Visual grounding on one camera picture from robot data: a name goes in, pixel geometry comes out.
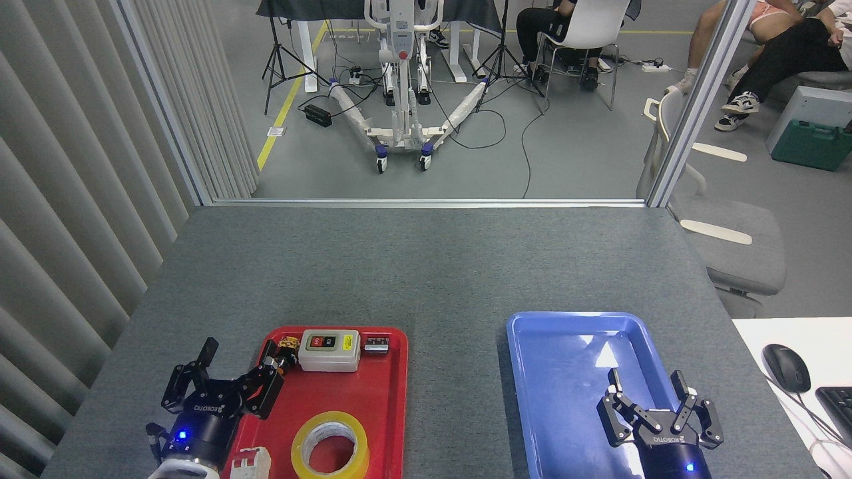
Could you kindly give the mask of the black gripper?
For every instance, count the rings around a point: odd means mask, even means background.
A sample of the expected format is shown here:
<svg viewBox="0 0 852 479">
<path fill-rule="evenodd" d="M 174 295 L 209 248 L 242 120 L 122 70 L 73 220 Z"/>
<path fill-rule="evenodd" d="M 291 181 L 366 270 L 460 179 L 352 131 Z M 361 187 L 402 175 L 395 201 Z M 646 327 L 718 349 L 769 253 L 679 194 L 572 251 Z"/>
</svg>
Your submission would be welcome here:
<svg viewBox="0 0 852 479">
<path fill-rule="evenodd" d="M 624 394 L 618 368 L 608 372 L 609 386 L 597 403 L 596 411 L 612 448 L 635 442 L 636 433 L 645 478 L 712 478 L 700 446 L 715 449 L 724 442 L 716 404 L 701 399 L 695 388 L 687 385 L 681 370 L 673 370 L 670 382 L 680 401 L 675 411 L 646 411 Z M 688 419 L 695 413 L 701 433 Z"/>
<path fill-rule="evenodd" d="M 177 415 L 170 436 L 162 447 L 167 459 L 199 460 L 204 466 L 222 468 L 240 416 L 252 414 L 265 420 L 280 394 L 287 362 L 267 359 L 235 379 L 221 399 L 213 393 L 204 398 L 194 393 L 186 399 L 190 382 L 194 384 L 195 392 L 207 392 L 207 367 L 218 346 L 217 340 L 207 337 L 196 360 L 178 364 L 172 370 L 162 394 L 162 407 Z"/>
</svg>

